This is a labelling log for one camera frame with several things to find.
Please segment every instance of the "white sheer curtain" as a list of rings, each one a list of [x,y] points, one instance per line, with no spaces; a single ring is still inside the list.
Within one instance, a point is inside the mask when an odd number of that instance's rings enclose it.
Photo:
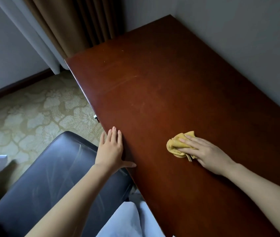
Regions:
[[[38,52],[54,74],[60,73],[59,65],[68,70],[64,59],[23,0],[0,0],[0,8]]]

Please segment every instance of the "reddish-brown wood tabletop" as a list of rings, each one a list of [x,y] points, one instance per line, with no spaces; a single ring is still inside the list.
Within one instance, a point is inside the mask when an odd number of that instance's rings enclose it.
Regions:
[[[280,185],[280,107],[172,16],[67,59],[106,131],[124,135],[130,174],[166,236],[280,236],[229,180],[176,158],[195,131]]]

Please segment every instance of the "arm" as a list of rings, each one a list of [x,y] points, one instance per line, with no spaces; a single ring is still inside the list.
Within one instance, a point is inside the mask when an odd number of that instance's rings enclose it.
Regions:
[[[106,141],[104,137],[102,133],[95,164],[26,237],[81,236],[90,206],[109,177],[122,167],[136,166],[135,163],[121,160],[121,131],[113,127],[108,131]]]
[[[180,141],[196,149],[181,148],[179,150],[195,155],[203,167],[231,180],[257,204],[280,232],[280,186],[235,163],[225,152],[209,141],[187,135],[186,137],[189,140],[181,139]]]

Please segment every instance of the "black leather chair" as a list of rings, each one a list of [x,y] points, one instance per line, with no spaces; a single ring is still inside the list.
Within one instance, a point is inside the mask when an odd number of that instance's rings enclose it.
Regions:
[[[96,152],[97,146],[70,131],[55,138],[0,200],[0,236],[25,236],[87,173]],[[91,206],[83,237],[97,235],[132,186],[125,169],[110,177]]]

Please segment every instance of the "carpet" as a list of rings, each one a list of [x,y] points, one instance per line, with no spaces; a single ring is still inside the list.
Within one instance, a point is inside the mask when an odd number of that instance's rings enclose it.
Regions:
[[[98,145],[103,131],[69,71],[0,99],[0,155],[17,165],[10,186],[60,133],[72,131]]]

